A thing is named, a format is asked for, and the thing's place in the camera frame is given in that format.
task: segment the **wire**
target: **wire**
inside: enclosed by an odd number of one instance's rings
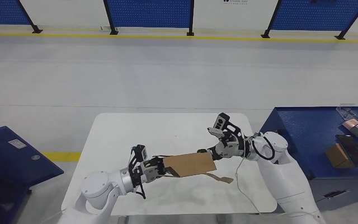
[[[272,160],[274,157],[275,157],[275,150],[271,144],[271,142],[265,137],[265,136],[262,136],[264,138],[264,140],[267,142],[268,146],[270,147],[271,151],[272,151],[272,156],[271,157],[266,157],[266,156],[263,156],[259,153],[259,151],[257,150],[256,146],[255,146],[255,142],[253,141],[252,142],[252,146],[253,146],[253,149],[255,150],[255,152],[261,157],[263,158],[264,160]]]
[[[246,154],[246,146],[245,146],[245,142],[247,140],[247,138],[245,139],[242,131],[241,131],[241,136],[242,138],[244,139],[244,154],[243,154],[243,157],[242,157],[242,160],[239,164],[239,166],[236,168],[236,171],[235,171],[235,178],[236,178],[236,184],[237,184],[237,188],[239,189],[239,191],[251,202],[251,204],[255,207],[257,213],[264,217],[264,218],[276,218],[276,217],[279,217],[279,216],[283,216],[283,215],[290,215],[290,214],[294,214],[294,213],[306,213],[306,214],[309,214],[311,215],[318,223],[320,224],[325,224],[322,220],[319,220],[315,215],[311,214],[311,213],[308,213],[308,212],[303,212],[303,211],[299,211],[299,212],[290,212],[290,213],[282,213],[282,214],[278,214],[277,216],[264,216],[259,210],[258,208],[256,207],[256,205],[254,204],[254,202],[251,200],[251,198],[249,198],[244,192],[242,192],[242,190],[240,189],[240,186],[239,186],[239,177],[238,177],[238,170],[242,164],[242,162],[244,161],[245,159],[245,154]],[[273,147],[271,145],[271,143],[269,142],[269,140],[267,140],[266,137],[264,137],[264,139],[266,140],[266,142],[268,143],[268,145],[271,147],[271,149],[273,150]]]
[[[45,223],[46,221],[48,221],[48,220],[52,219],[53,217],[57,216],[58,214],[60,214],[61,212],[65,211],[65,210],[66,210],[66,209],[62,209],[62,210],[61,210],[61,211],[59,211],[58,213],[56,213],[56,214],[54,214],[54,215],[52,215],[52,216],[48,217],[48,218],[47,218],[47,219],[45,219],[45,220],[42,220],[42,221],[40,222],[40,224]]]
[[[132,154],[133,154],[133,147],[130,150],[130,156],[129,156],[129,160],[128,160],[128,166],[127,168],[129,168],[129,164],[130,164],[130,158],[132,158]]]
[[[139,182],[139,186],[140,186],[140,190],[141,190],[142,192],[136,191],[135,193],[141,195],[141,196],[143,197],[143,199],[145,199],[146,196],[145,196],[145,192],[144,192],[144,190],[143,190],[143,184],[142,184],[142,182]]]
[[[166,156],[166,155],[152,156],[152,158],[154,158],[154,157],[171,157],[171,156]]]

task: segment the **label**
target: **label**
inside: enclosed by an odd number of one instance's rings
[[[224,4],[247,4],[248,0],[224,0]]]
[[[9,141],[9,143],[12,144],[13,146],[15,146],[18,149],[24,148],[24,147],[27,146],[23,142],[21,142],[19,139],[14,139],[12,141]]]
[[[142,157],[143,157],[144,160],[146,160],[147,157],[148,157],[147,150],[145,148],[142,150]]]

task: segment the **blue cabinet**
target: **blue cabinet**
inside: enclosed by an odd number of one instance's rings
[[[353,111],[358,114],[358,107]],[[343,122],[336,107],[274,108],[260,130],[278,132],[288,141],[321,211],[358,202],[358,169],[336,169],[325,154],[338,143],[335,135],[351,134]]]
[[[0,127],[0,220],[12,223],[29,188],[63,170],[8,127]]]

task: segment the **white wall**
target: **white wall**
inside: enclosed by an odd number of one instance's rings
[[[109,26],[103,0],[20,0],[35,25]]]
[[[277,0],[243,0],[239,4],[232,3],[232,0],[227,4],[223,0],[195,0],[193,28],[266,30]]]
[[[358,33],[358,19],[354,22],[354,24],[349,29],[348,33]]]

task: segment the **white label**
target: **white label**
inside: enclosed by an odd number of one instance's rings
[[[142,150],[142,157],[143,157],[144,160],[146,160],[147,157],[148,157],[147,150],[145,148]]]
[[[24,147],[27,146],[23,142],[21,142],[19,139],[14,139],[12,141],[9,141],[9,143],[12,144],[13,146],[15,146],[18,149],[24,148]]]

